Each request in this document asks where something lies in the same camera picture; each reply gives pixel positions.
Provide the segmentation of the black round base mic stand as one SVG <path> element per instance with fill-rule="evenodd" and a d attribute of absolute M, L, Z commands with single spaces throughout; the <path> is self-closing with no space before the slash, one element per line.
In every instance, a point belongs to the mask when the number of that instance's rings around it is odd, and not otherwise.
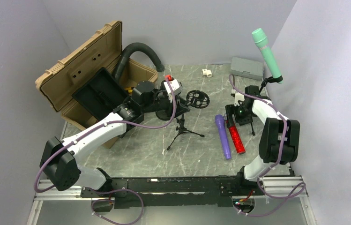
<path fill-rule="evenodd" d="M 160 120 L 169 121 L 172 117 L 172 113 L 173 113 L 173 109 L 169 109 L 169 110 L 161 110 L 161 111 L 155 112 L 155 115 Z"/>

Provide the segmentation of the purple microphone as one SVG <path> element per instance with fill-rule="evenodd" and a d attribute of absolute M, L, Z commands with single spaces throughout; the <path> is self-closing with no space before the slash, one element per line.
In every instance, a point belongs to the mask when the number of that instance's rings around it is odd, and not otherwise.
<path fill-rule="evenodd" d="M 224 153 L 224 157 L 226 160 L 231 159 L 231 150 L 230 150 L 230 146 L 228 143 L 228 138 L 227 138 L 227 133 L 225 130 L 225 120 L 224 117 L 220 114 L 215 116 L 215 124 L 217 126 L 218 129 L 218 133 L 219 133 L 219 137 L 220 137 L 220 141 L 221 141 L 221 145 L 222 145 L 222 149 L 223 149 L 223 153 Z"/>

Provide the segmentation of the black tripod stand shock mount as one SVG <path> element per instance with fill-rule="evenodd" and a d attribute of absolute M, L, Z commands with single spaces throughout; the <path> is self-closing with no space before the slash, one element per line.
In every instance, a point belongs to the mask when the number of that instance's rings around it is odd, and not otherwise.
<path fill-rule="evenodd" d="M 180 106 L 184 106 L 187 109 L 189 109 L 189 107 L 193 107 L 196 109 L 203 109 L 209 106 L 210 103 L 210 98 L 208 96 L 208 94 L 206 94 L 205 92 L 201 91 L 201 90 L 191 90 L 187 93 L 186 95 L 186 100 L 185 101 L 181 101 L 180 102 Z M 181 115 L 181 118 L 176 118 L 176 123 L 178 124 L 176 126 L 176 130 L 177 130 L 177 135 L 174 137 L 174 139 L 172 140 L 172 142 L 170 143 L 170 145 L 167 147 L 166 150 L 169 150 L 172 146 L 172 144 L 174 143 L 175 139 L 182 135 L 182 134 L 194 134 L 194 135 L 198 135 L 200 137 L 205 137 L 205 135 L 193 132 L 191 130 L 188 130 L 185 127 L 185 118 L 184 118 L 184 114 Z"/>

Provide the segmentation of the red glitter microphone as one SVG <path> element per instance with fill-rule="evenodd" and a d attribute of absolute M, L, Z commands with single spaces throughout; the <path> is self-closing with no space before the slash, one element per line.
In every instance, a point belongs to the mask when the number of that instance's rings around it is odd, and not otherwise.
<path fill-rule="evenodd" d="M 228 127 L 229 133 L 231 135 L 235 150 L 238 154 L 244 154 L 246 152 L 238 130 L 235 125 Z"/>

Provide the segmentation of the white pvc elbow fitting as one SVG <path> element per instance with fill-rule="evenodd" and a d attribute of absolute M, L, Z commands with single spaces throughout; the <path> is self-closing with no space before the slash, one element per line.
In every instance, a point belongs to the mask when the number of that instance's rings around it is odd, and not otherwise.
<path fill-rule="evenodd" d="M 213 76 L 212 71 L 209 69 L 202 69 L 201 74 L 202 74 L 202 76 L 206 76 L 208 78 Z"/>

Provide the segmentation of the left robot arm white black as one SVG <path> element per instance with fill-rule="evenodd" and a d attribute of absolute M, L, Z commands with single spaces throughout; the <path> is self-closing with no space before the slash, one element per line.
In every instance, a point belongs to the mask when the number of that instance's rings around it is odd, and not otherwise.
<path fill-rule="evenodd" d="M 133 94 L 127 94 L 117 83 L 113 84 L 115 93 L 113 111 L 90 128 L 69 138 L 59 140 L 53 137 L 46 142 L 33 188 L 42 193 L 56 188 L 64 191 L 73 185 L 88 187 L 100 197 L 107 196 L 111 191 L 111 178 L 102 169 L 88 168 L 78 160 L 91 153 L 106 141 L 123 136 L 134 127 L 143 127 L 144 113 L 170 111 L 166 120 L 182 115 L 180 110 L 183 90 L 182 83 L 167 76 L 161 88 L 156 89 L 149 81 L 142 81 L 134 88 Z"/>

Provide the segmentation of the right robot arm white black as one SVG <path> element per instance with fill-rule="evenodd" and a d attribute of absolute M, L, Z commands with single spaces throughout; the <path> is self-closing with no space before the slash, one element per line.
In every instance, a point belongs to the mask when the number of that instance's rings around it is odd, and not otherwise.
<path fill-rule="evenodd" d="M 258 86 L 247 86 L 242 96 L 243 99 L 225 106 L 226 126 L 252 124 L 254 117 L 263 123 L 258 156 L 242 168 L 243 177 L 235 181 L 236 191 L 245 195 L 252 190 L 252 181 L 272 164 L 285 165 L 297 159 L 300 123 L 274 109 L 270 98 L 261 95 Z"/>

